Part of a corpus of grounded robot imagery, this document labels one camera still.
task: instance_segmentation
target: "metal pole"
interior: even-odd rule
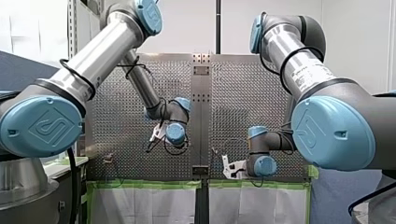
[[[221,54],[221,0],[216,0],[216,54]]]

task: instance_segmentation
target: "robotic arm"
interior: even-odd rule
[[[396,169],[394,94],[372,96],[324,66],[325,37],[316,21],[263,13],[253,23],[250,50],[275,65],[277,71],[269,71],[280,77],[290,93],[285,120],[290,121],[291,132],[281,135],[264,126],[250,128],[249,158],[239,161],[235,170],[233,163],[231,168],[225,166],[226,176],[238,169],[245,169],[247,175],[232,178],[274,174],[276,162],[270,150],[278,148],[297,148],[307,161],[324,169]]]
[[[59,154],[71,147],[81,133],[86,103],[119,64],[131,65],[128,75],[151,119],[170,120],[165,130],[169,143],[182,146],[190,101],[176,98],[166,111],[148,77],[134,66],[134,49],[157,35],[163,25],[152,0],[113,4],[101,18],[102,31],[50,79],[38,79],[18,96],[0,104],[0,146],[19,157],[37,158]]]

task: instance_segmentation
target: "logo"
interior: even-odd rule
[[[41,141],[56,147],[75,124],[56,108],[47,110],[29,128],[29,133]]]
[[[313,148],[317,144],[317,134],[324,134],[319,125],[308,114],[302,117],[295,133],[307,149]]]

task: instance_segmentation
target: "perforated metal panel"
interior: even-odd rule
[[[264,70],[256,56],[214,55],[211,62],[210,178],[223,178],[222,162],[212,149],[227,154],[229,161],[244,160],[248,155],[248,127],[265,125],[278,130],[283,124],[288,95],[282,90],[279,77]],[[271,154],[278,165],[273,179],[307,177],[304,159],[298,152],[291,156],[281,151]]]
[[[142,55],[140,62],[153,73],[151,80],[161,97],[167,100],[177,96],[190,98],[190,55]],[[182,156],[171,156],[165,152],[163,144],[159,144],[150,153],[145,152],[158,121],[145,119],[143,108],[132,84],[125,79],[125,73],[115,69],[99,88],[90,109],[87,137],[92,142],[88,143],[88,153],[95,156],[90,161],[89,179],[191,179],[189,151]],[[104,164],[103,158],[109,153],[114,153],[114,162]]]
[[[244,160],[248,127],[279,129],[288,95],[278,77],[266,72],[255,56],[211,55],[210,61],[205,62],[210,74],[198,75],[193,67],[199,64],[190,54],[141,56],[141,62],[154,74],[152,82],[161,97],[192,99],[188,135],[198,140],[192,141],[181,157],[166,154],[162,144],[149,154],[145,152],[157,122],[144,118],[132,84],[116,69],[99,88],[88,111],[87,153],[95,154],[88,178],[189,180],[191,167],[197,164],[209,165],[210,178],[223,178],[219,155],[227,154],[229,161]],[[114,153],[114,162],[104,164],[109,153]],[[307,177],[304,160],[297,152],[289,156],[273,151],[272,155],[279,168],[273,179],[303,181]]]

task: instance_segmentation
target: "blue joint cap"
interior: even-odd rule
[[[251,26],[250,33],[250,52],[258,54],[260,52],[259,46],[262,41],[262,15],[259,15],[254,19],[253,25]]]
[[[0,119],[0,144],[21,157],[49,157],[66,151],[81,135],[75,105],[58,96],[38,96],[11,107]]]
[[[263,133],[268,133],[268,129],[265,126],[253,126],[248,128],[247,130],[247,138],[253,138],[257,135],[263,134]]]
[[[175,146],[184,143],[184,138],[186,137],[186,131],[183,126],[179,123],[171,123],[166,128],[166,139]]]
[[[254,174],[256,176],[274,175],[276,168],[276,161],[270,156],[260,156],[254,162]]]
[[[357,171],[375,155],[375,137],[352,106],[330,96],[301,101],[291,116],[293,140],[302,156],[324,169]]]
[[[163,29],[163,18],[154,0],[134,1],[136,14],[149,35],[157,35]]]
[[[183,108],[190,113],[190,111],[191,111],[190,100],[183,98],[183,97],[177,97],[177,98],[175,98],[175,100],[178,101],[178,103],[181,104],[181,106],[183,106]]]

